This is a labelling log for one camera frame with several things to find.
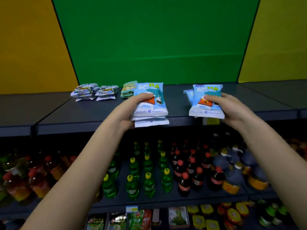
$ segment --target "red bottle cap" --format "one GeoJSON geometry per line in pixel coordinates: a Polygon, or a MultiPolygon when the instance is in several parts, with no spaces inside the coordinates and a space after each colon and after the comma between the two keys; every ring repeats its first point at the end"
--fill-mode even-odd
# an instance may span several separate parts
{"type": "Polygon", "coordinates": [[[221,173],[223,170],[222,170],[221,167],[217,166],[217,167],[216,167],[216,171],[217,171],[218,173],[221,173]]]}
{"type": "Polygon", "coordinates": [[[190,162],[195,163],[195,157],[190,157],[190,162]]]}
{"type": "Polygon", "coordinates": [[[51,161],[51,156],[46,156],[46,157],[45,157],[45,160],[46,160],[46,161],[51,161]]]}
{"type": "Polygon", "coordinates": [[[198,174],[202,174],[202,173],[203,173],[203,169],[202,169],[201,167],[197,167],[197,168],[196,168],[196,172],[197,172],[198,174]]]}
{"type": "Polygon", "coordinates": [[[37,174],[37,169],[36,168],[32,168],[32,169],[30,169],[30,172],[28,173],[28,176],[30,178],[33,178],[36,174],[37,174]]]}
{"type": "Polygon", "coordinates": [[[184,180],[189,179],[189,174],[187,172],[183,172],[182,177],[184,180]]]}
{"type": "Polygon", "coordinates": [[[13,177],[13,174],[10,173],[10,172],[7,172],[6,174],[3,175],[2,178],[3,178],[4,181],[8,181],[8,180],[10,180],[12,177],[13,177]]]}
{"type": "Polygon", "coordinates": [[[183,166],[183,160],[178,160],[178,165],[183,166]]]}
{"type": "Polygon", "coordinates": [[[71,157],[70,157],[70,161],[71,161],[72,163],[73,163],[76,159],[77,159],[76,156],[71,156],[71,157]]]}

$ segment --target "forearm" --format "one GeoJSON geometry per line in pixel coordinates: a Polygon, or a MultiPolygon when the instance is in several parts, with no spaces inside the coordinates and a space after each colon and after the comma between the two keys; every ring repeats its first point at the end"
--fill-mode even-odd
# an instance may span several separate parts
{"type": "Polygon", "coordinates": [[[256,116],[245,120],[239,132],[297,225],[307,229],[305,160],[256,116]]]}
{"type": "Polygon", "coordinates": [[[40,202],[25,229],[80,229],[123,135],[112,119],[93,134],[75,162],[40,202]]]}

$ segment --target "blue snack bag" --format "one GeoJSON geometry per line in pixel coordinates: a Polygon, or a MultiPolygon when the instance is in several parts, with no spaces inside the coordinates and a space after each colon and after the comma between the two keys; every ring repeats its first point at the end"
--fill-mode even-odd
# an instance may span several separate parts
{"type": "Polygon", "coordinates": [[[150,100],[144,100],[138,104],[134,111],[134,117],[161,117],[167,116],[168,111],[163,97],[163,82],[161,83],[137,83],[134,95],[140,93],[153,93],[154,97],[150,100]]]}
{"type": "Polygon", "coordinates": [[[194,89],[184,90],[183,93],[185,93],[187,95],[190,104],[193,105],[194,89]]]}
{"type": "Polygon", "coordinates": [[[221,96],[223,85],[193,85],[194,97],[189,116],[224,119],[225,115],[217,103],[205,100],[205,95],[221,96]]]}

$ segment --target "stack of snack bags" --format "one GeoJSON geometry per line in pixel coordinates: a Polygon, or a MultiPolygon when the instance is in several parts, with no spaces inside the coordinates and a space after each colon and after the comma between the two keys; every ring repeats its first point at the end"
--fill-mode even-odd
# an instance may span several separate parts
{"type": "Polygon", "coordinates": [[[121,97],[123,98],[129,98],[133,96],[134,89],[136,88],[136,84],[138,81],[130,81],[124,84],[124,87],[122,88],[121,97]]]}
{"type": "Polygon", "coordinates": [[[99,87],[96,83],[83,84],[75,88],[70,96],[76,98],[76,102],[80,100],[94,100],[98,89],[99,87]]]}
{"type": "Polygon", "coordinates": [[[134,95],[140,93],[153,93],[154,96],[150,100],[144,100],[138,104],[136,110],[130,117],[135,127],[149,127],[155,125],[169,124],[169,120],[165,117],[168,111],[163,97],[162,83],[137,83],[134,95]]]}
{"type": "Polygon", "coordinates": [[[224,119],[225,115],[218,103],[207,101],[205,95],[221,96],[223,85],[193,85],[193,90],[184,90],[192,105],[189,116],[224,119]]]}
{"type": "Polygon", "coordinates": [[[117,85],[103,85],[96,92],[97,96],[96,101],[105,100],[105,99],[116,99],[117,85]]]}

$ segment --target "green backdrop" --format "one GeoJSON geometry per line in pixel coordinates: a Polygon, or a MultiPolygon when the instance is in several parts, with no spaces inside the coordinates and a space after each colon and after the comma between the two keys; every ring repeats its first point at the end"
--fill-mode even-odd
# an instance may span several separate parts
{"type": "Polygon", "coordinates": [[[80,84],[236,81],[259,0],[53,0],[80,84]]]}

